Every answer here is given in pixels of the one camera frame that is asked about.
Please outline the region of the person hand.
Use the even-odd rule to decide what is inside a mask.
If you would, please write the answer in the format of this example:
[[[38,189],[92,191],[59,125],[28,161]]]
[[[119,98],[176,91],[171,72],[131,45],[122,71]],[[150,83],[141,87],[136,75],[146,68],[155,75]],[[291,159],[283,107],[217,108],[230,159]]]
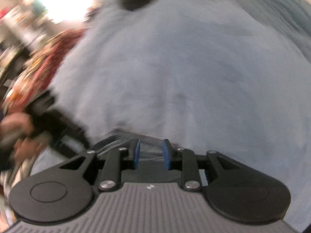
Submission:
[[[1,142],[13,138],[11,158],[14,163],[38,157],[47,148],[49,136],[42,134],[31,138],[34,129],[32,117],[26,113],[13,113],[2,119]]]

